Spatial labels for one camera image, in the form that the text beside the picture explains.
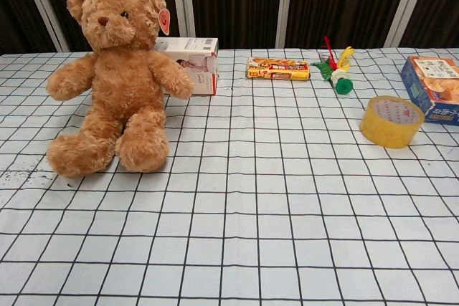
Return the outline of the brown plush teddy bear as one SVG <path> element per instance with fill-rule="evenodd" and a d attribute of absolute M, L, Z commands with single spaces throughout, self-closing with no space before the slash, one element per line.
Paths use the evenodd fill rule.
<path fill-rule="evenodd" d="M 76 134 L 47 150 L 53 171 L 77 178 L 114 157 L 128 171 L 158 170 L 169 153 L 164 95 L 186 100 L 194 84 L 184 68 L 153 46 L 165 0 L 67 0 L 92 52 L 55 70 L 47 92 L 57 101 L 90 91 L 92 105 Z"/>

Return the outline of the white cardboard product box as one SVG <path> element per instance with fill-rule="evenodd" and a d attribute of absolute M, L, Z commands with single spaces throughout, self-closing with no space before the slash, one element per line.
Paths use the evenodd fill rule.
<path fill-rule="evenodd" d="M 194 83 L 193 95 L 215 95 L 218 38 L 159 37 L 153 48 L 180 64 Z"/>

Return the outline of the yellow orange snack package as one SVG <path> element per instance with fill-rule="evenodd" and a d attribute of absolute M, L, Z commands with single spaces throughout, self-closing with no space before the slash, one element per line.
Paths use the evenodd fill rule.
<path fill-rule="evenodd" d="M 306 81 L 310 68 L 305 60 L 251 57 L 247 62 L 248 79 Z"/>

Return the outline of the white black grid tablecloth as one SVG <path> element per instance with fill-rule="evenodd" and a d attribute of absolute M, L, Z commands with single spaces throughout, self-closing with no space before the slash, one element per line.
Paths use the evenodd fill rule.
<path fill-rule="evenodd" d="M 354 90 L 249 80 L 222 50 L 217 94 L 166 98 L 170 154 L 75 180 L 46 149 L 89 95 L 45 90 L 77 53 L 0 55 L 0 306 L 459 306 L 459 127 L 425 123 L 392 150 L 359 129 L 377 95 L 407 97 L 410 55 L 359 49 Z"/>

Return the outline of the feather shuttlecock with green base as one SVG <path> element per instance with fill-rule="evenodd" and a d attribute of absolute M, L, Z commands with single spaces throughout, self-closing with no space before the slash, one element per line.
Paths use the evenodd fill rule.
<path fill-rule="evenodd" d="M 328 49 L 328 57 L 325 61 L 315 62 L 312 65 L 319 69 L 322 78 L 332 84 L 338 95 L 347 95 L 354 88 L 349 72 L 351 58 L 354 56 L 355 50 L 353 47 L 347 47 L 339 57 L 335 58 L 330 39 L 327 36 L 323 39 Z"/>

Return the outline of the black pleated curtain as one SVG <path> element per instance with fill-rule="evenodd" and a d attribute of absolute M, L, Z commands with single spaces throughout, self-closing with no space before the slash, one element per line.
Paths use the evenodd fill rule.
<path fill-rule="evenodd" d="M 335 48 L 380 48 L 400 0 L 290 0 L 287 48 L 314 49 L 329 37 Z M 89 45 L 66 0 L 50 0 L 69 48 Z M 166 0 L 172 14 L 175 0 Z M 199 37 L 216 37 L 223 49 L 272 48 L 280 0 L 192 0 Z M 459 48 L 459 0 L 418 0 L 402 47 Z M 52 52 L 55 46 L 34 0 L 0 0 L 0 54 Z"/>

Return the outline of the yellowish packing tape roll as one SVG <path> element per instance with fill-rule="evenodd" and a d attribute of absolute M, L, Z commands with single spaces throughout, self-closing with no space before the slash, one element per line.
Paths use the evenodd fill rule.
<path fill-rule="evenodd" d="M 379 146 L 400 149 L 410 144 L 424 120 L 424 113 L 412 102 L 382 95 L 368 102 L 360 130 Z"/>

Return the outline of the blue biscuit box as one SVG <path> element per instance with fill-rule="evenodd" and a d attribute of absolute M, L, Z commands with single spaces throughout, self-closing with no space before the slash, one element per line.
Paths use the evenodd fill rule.
<path fill-rule="evenodd" d="M 426 123 L 459 126 L 459 67 L 454 61 L 409 56 L 400 75 Z"/>

